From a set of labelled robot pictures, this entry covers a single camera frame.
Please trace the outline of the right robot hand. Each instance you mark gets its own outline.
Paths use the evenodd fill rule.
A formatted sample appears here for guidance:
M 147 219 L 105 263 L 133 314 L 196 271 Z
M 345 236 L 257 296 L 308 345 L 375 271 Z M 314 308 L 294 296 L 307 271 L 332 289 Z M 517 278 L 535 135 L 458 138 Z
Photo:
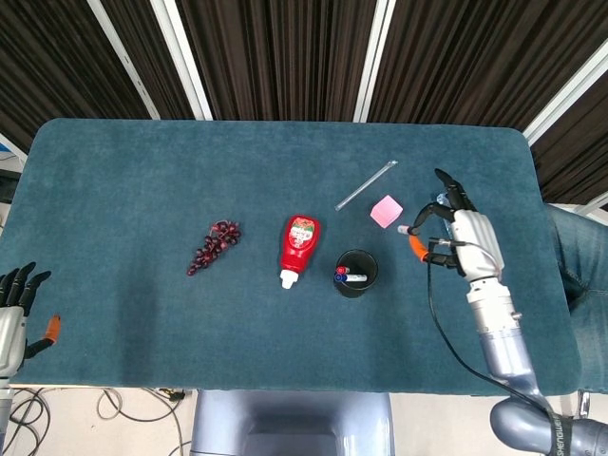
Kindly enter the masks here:
M 437 168 L 435 175 L 445 186 L 448 204 L 434 201 L 420 210 L 406 229 L 411 251 L 428 265 L 457 271 L 469 283 L 491 277 L 500 279 L 504 260 L 489 218 L 477 210 L 464 187 L 446 171 Z M 424 244 L 419 234 L 431 216 L 447 222 L 448 237 L 431 237 Z

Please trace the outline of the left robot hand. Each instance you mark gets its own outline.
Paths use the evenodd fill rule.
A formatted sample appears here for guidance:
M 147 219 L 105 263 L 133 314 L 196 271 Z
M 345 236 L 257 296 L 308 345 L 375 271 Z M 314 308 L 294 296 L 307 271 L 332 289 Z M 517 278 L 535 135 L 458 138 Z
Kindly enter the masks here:
M 29 343 L 28 319 L 40 285 L 51 276 L 44 271 L 33 277 L 36 267 L 30 262 L 1 275 L 1 388 L 9 386 L 10 379 L 24 362 L 56 344 L 62 329 L 61 316 L 55 314 L 48 322 L 41 339 Z

